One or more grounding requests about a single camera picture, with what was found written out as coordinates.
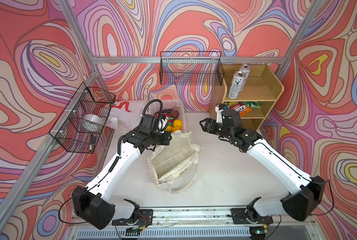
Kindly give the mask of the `silver tape roll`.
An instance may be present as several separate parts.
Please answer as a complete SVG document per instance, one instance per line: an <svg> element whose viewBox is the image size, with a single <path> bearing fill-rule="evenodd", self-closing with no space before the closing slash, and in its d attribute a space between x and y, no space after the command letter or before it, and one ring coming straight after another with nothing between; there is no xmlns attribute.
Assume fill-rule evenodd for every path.
<svg viewBox="0 0 357 240"><path fill-rule="evenodd" d="M94 124L104 126L104 121L101 117L94 115L94 114L86 114L82 117L84 120L92 122Z"/></svg>

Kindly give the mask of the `white plastic grocery bag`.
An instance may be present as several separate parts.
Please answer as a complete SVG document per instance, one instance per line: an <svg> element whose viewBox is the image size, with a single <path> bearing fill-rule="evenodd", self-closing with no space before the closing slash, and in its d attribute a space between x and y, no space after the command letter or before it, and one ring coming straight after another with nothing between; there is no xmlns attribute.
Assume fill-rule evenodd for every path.
<svg viewBox="0 0 357 240"><path fill-rule="evenodd" d="M141 100L115 101L105 126L119 131L131 131L139 125L145 106L146 101Z"/></svg>

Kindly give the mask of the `silver drink can back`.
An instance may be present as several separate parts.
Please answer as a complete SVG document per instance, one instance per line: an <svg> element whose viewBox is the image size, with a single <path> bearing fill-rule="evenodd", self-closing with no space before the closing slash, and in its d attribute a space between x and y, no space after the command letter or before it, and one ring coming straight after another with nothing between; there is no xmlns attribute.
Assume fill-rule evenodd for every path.
<svg viewBox="0 0 357 240"><path fill-rule="evenodd" d="M243 65L241 65L241 67L240 67L240 71L241 71L241 72L243 73L243 75L244 75L244 80L242 81L242 84L241 84L241 86L240 86L240 88L239 88L239 92L241 92L241 91L244 89L245 85L246 85L248 76L249 76L250 71L251 71L251 66L248 65L248 64L243 64Z"/></svg>

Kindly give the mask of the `white plastic perforated basket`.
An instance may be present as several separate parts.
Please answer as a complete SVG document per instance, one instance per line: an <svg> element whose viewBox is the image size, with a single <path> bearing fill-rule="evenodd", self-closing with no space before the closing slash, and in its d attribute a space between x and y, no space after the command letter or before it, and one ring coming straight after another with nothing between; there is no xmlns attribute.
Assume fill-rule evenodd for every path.
<svg viewBox="0 0 357 240"><path fill-rule="evenodd" d="M180 127L181 132L185 132L186 130L186 121L184 115L184 104L180 100L162 100L162 107L161 104L158 102L152 103L148 109L148 114L158 115L158 111L161 108L161 114L166 116L169 120L169 125L174 127L174 121L180 120L182 122Z"/></svg>

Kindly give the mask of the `silver drink can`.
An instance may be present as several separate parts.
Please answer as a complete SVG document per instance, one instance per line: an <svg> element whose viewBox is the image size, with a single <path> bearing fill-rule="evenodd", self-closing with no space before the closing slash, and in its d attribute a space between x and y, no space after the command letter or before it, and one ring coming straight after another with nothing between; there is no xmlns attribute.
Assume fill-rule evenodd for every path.
<svg viewBox="0 0 357 240"><path fill-rule="evenodd" d="M251 66L248 65L248 64L243 64L243 65L241 65L241 67L240 67L240 71L241 71L241 72L243 73L243 75L244 75L244 80L242 81L242 84L241 84L241 86L240 86L240 88L239 88L239 92L241 92L241 91L244 89L245 85L246 85L248 76L249 76L250 71L251 71Z"/></svg>
<svg viewBox="0 0 357 240"><path fill-rule="evenodd" d="M236 99L239 95L239 88L244 80L244 75L241 71L236 71L232 77L231 86L228 92L230 99Z"/></svg>

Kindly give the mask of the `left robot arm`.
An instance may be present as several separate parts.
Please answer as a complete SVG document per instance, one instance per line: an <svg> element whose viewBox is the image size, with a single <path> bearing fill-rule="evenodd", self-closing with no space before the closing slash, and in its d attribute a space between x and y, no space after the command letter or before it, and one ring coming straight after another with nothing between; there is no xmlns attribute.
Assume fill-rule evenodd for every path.
<svg viewBox="0 0 357 240"><path fill-rule="evenodd" d="M153 151L156 146L167 146L171 140L167 117L143 114L140 124L121 136L117 143L117 152L103 170L84 188L76 187L72 192L75 214L99 230L104 229L114 220L137 222L139 205L123 199L110 203L110 196L128 167L145 150Z"/></svg>

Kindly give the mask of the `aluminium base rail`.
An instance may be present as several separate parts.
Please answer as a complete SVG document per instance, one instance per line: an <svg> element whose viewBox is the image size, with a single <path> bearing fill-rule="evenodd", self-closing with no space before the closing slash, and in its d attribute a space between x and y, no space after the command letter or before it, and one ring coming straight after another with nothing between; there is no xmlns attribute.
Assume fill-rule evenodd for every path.
<svg viewBox="0 0 357 240"><path fill-rule="evenodd" d="M149 214L146 226L115 221L103 230L87 224L70 227L66 240L323 240L317 222L272 216L251 224L243 219L243 206L166 207L141 209Z"/></svg>

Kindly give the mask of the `cream canvas tote bag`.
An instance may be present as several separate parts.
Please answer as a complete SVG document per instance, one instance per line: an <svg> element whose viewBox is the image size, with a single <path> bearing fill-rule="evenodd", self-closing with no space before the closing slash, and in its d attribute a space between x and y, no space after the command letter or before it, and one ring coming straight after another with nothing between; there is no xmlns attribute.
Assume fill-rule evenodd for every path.
<svg viewBox="0 0 357 240"><path fill-rule="evenodd" d="M191 132L177 131L171 137L168 146L157 146L147 158L146 168L157 188L166 184L170 194L179 194L195 181L203 148L193 142ZM173 189L173 182L191 168L194 168L191 180L184 187Z"/></svg>

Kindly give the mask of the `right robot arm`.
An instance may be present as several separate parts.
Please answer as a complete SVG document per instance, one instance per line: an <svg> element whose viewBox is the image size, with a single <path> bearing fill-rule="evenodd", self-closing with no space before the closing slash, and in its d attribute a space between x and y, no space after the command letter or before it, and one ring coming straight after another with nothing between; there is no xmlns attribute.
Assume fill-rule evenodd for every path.
<svg viewBox="0 0 357 240"><path fill-rule="evenodd" d="M219 140L237 147L240 152L260 162L287 189L287 193L273 198L257 197L246 207L245 217L256 223L260 218L272 215L288 215L303 222L321 203L326 180L320 176L312 177L295 167L263 137L253 129L244 128L237 111L224 104L216 105L216 119L200 121L202 130L217 135Z"/></svg>

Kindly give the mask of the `dark red toy fruit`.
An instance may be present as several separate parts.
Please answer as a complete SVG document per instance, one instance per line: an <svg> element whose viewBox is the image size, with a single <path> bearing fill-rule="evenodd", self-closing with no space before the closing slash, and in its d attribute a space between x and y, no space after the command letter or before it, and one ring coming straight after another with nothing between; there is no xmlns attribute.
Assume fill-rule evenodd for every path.
<svg viewBox="0 0 357 240"><path fill-rule="evenodd" d="M169 113L174 119L178 119L179 116L180 116L180 113L178 110L172 110L170 113Z"/></svg>

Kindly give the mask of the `wooden shelf unit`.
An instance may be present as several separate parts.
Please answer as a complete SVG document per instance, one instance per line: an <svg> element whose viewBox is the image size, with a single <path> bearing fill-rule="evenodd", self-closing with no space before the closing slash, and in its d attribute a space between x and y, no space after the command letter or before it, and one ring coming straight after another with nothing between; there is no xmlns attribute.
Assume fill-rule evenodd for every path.
<svg viewBox="0 0 357 240"><path fill-rule="evenodd" d="M220 86L213 87L209 106L210 118L215 119L216 104L226 102L257 102L259 109L252 109L241 117L241 122L246 129L261 127L270 111L284 91L284 86L268 65L252 65L247 83L236 99L228 97L233 74L239 70L239 65L223 65L225 75Z"/></svg>

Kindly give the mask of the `green snack bag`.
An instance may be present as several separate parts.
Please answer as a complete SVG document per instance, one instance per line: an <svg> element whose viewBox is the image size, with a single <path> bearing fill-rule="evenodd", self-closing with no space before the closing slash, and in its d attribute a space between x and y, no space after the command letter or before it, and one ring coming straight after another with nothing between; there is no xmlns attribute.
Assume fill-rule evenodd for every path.
<svg viewBox="0 0 357 240"><path fill-rule="evenodd" d="M261 106L258 102L242 102L242 104L249 109L260 109Z"/></svg>

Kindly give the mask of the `silver drink can front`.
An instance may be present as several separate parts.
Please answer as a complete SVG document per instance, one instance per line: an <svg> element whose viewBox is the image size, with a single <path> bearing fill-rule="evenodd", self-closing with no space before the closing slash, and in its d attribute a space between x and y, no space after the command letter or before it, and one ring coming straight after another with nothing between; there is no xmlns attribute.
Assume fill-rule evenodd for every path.
<svg viewBox="0 0 357 240"><path fill-rule="evenodd" d="M244 80L244 75L241 71L236 71L232 77L231 86L228 92L230 99L236 99L239 95L239 88Z"/></svg>

